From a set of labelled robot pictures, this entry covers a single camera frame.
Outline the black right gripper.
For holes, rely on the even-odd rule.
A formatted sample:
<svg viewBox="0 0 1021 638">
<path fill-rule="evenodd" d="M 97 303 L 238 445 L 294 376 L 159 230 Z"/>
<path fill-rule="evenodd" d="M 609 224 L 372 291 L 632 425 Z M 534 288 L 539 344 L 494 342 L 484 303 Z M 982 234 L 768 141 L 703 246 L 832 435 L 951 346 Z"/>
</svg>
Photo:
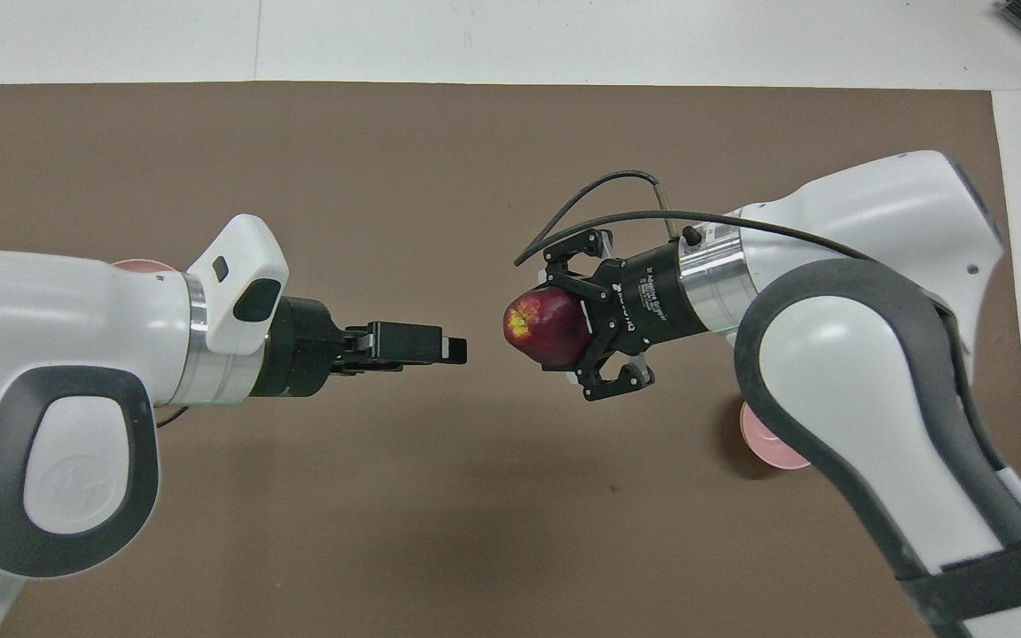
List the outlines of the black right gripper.
<svg viewBox="0 0 1021 638">
<path fill-rule="evenodd" d="M 575 257 L 595 258 L 590 275 L 570 269 Z M 588 402 L 642 391 L 655 384 L 647 361 L 651 345 L 708 331 L 686 295 L 678 265 L 678 242 L 635 257 L 613 254 L 612 232 L 590 229 L 544 247 L 544 286 L 576 299 L 609 303 L 617 332 L 596 335 L 578 361 L 544 366 L 578 387 Z"/>
</svg>

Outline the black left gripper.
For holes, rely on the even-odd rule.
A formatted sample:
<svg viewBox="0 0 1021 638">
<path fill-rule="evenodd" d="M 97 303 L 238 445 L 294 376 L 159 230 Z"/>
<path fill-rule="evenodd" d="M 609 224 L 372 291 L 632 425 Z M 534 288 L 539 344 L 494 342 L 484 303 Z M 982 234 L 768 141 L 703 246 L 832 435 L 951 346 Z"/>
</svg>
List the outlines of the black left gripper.
<svg viewBox="0 0 1021 638">
<path fill-rule="evenodd" d="M 308 397 L 340 356 L 341 373 L 398 372 L 469 360 L 465 338 L 429 324 L 371 322 L 342 331 L 323 302 L 284 296 L 268 330 L 254 397 Z"/>
</svg>

